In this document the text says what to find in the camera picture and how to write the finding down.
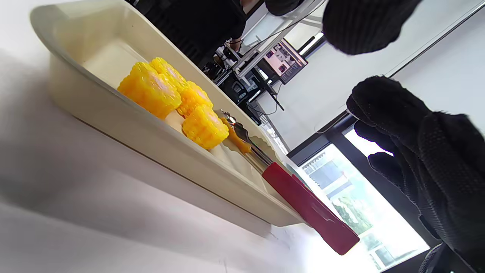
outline metal tongs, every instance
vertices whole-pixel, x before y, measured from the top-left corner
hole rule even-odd
[[[261,176],[322,236],[330,247],[338,254],[344,255],[359,242],[360,239],[357,234],[325,206],[295,175],[288,174],[253,143],[249,138],[248,131],[242,124],[223,110],[216,110],[215,113],[225,125],[230,126],[230,140],[238,146],[241,153],[244,155],[250,153],[261,161],[265,166],[263,170],[260,170]]]
[[[251,146],[251,152],[256,155],[256,157],[266,166],[269,167],[273,160],[263,152],[249,137],[247,130],[244,128],[242,124],[237,122],[237,120],[231,116],[230,113],[224,112],[223,110],[216,110],[215,113],[220,119],[226,119],[229,126],[234,129],[236,135],[244,142]]]

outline monitor screen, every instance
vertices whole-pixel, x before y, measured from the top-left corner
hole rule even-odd
[[[288,83],[308,62],[285,39],[264,56],[283,84]]]

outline red handle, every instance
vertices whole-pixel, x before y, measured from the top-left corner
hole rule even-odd
[[[271,164],[263,178],[322,236],[340,255],[359,242],[359,237],[342,222],[313,192],[296,177],[290,176],[277,163]]]

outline desk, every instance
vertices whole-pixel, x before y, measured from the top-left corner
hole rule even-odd
[[[0,11],[0,272],[357,268],[311,228],[271,226],[56,107],[49,51],[28,17],[48,3],[8,1]],[[165,191],[149,179],[166,181]]]

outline corn on the cob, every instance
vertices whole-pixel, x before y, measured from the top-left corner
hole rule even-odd
[[[118,91],[160,119],[165,119],[182,103],[168,78],[147,63],[136,63]]]
[[[177,108],[177,112],[184,117],[189,116],[199,105],[207,105],[210,109],[214,107],[207,93],[195,83],[188,81],[187,87],[180,93],[182,104]]]
[[[229,129],[207,105],[198,106],[182,123],[185,135],[206,150],[219,145],[229,135]]]
[[[167,61],[158,57],[150,62],[150,66],[153,67],[158,74],[165,74],[170,82],[177,88],[177,92],[182,92],[187,87],[185,78]]]

